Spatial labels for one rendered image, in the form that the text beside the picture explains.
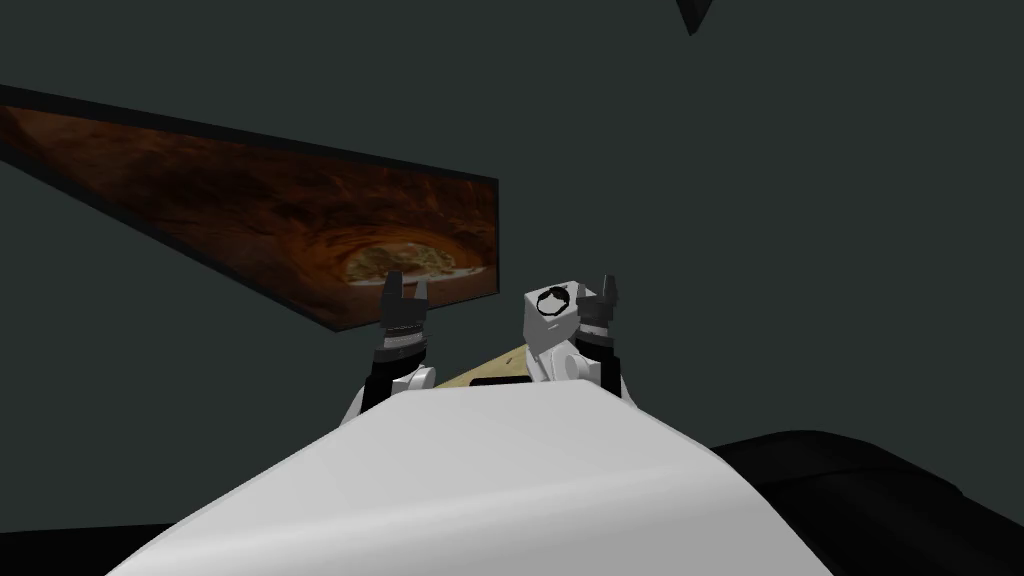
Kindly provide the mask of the tan table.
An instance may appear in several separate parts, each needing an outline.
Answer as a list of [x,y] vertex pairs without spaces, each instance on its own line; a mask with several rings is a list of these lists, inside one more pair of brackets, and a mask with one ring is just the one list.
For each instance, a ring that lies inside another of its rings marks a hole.
[[518,346],[476,368],[437,384],[437,388],[467,387],[477,379],[498,378],[501,381],[528,382],[531,377],[526,366],[526,345]]

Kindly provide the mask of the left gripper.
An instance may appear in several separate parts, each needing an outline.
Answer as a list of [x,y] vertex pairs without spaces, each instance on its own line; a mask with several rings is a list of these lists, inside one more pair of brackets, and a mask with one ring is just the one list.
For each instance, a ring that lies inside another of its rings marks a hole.
[[425,279],[416,283],[413,298],[404,298],[403,274],[400,271],[387,273],[380,302],[380,326],[386,336],[422,332],[428,307],[428,282]]

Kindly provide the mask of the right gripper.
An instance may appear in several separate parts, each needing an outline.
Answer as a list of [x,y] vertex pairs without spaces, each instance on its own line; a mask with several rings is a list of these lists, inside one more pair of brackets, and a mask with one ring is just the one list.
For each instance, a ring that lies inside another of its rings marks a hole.
[[603,277],[601,295],[592,295],[582,282],[575,284],[575,304],[580,324],[607,330],[618,302],[616,279],[612,274]]

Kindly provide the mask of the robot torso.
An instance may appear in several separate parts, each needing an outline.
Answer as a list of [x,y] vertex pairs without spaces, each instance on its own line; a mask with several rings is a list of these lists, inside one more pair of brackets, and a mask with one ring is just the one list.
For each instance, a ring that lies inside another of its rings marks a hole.
[[108,576],[831,576],[712,451],[583,380],[409,390]]

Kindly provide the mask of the brown picture with black frame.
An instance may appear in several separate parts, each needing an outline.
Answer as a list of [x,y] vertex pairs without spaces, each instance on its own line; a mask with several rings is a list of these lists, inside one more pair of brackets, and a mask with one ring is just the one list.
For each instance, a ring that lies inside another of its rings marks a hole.
[[494,177],[5,85],[0,160],[332,332],[500,291]]

